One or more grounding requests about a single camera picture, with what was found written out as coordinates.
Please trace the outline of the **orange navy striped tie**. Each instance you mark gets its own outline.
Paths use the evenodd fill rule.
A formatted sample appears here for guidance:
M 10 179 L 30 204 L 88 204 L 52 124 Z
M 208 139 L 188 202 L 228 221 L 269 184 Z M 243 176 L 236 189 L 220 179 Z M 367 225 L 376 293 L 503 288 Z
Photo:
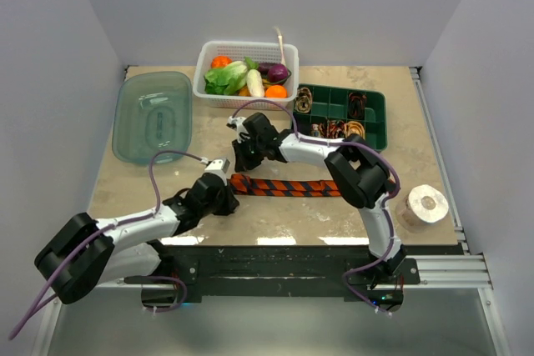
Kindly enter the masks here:
M 278 198 L 344 198 L 357 207 L 369 207 L 382 196 L 398 192 L 396 184 L 381 172 L 367 171 L 343 175 L 335 173 L 332 179 L 287 180 L 252 178 L 234 173 L 227 180 L 233 194 Z

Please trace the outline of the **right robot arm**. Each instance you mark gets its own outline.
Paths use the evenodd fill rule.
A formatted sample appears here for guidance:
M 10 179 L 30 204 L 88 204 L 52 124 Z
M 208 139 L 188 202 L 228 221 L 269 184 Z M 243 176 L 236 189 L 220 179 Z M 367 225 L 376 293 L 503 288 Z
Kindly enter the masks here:
M 327 168 L 340 196 L 359 210 L 375 258 L 370 263 L 374 278 L 391 283 L 401 274 L 406 252 L 388 206 L 400 191 L 398 175 L 362 137 L 320 139 L 290 129 L 279 132 L 263 113 L 231 116 L 227 126 L 237 133 L 232 142 L 237 173 L 251 171 L 265 159 Z

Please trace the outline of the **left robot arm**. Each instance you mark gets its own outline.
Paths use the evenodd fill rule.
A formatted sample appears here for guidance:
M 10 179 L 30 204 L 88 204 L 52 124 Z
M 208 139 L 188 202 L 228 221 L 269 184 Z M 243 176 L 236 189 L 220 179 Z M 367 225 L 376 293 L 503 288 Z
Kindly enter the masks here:
M 79 213 L 38 253 L 34 265 L 65 304 L 79 301 L 111 274 L 112 257 L 141 246 L 144 268 L 133 275 L 146 275 L 155 283 L 167 281 L 173 263 L 149 243 L 180 235 L 196 228 L 211 214 L 228 216 L 239 201 L 228 181 L 214 173 L 204 173 L 191 188 L 178 191 L 158 207 L 121 218 L 93 219 Z

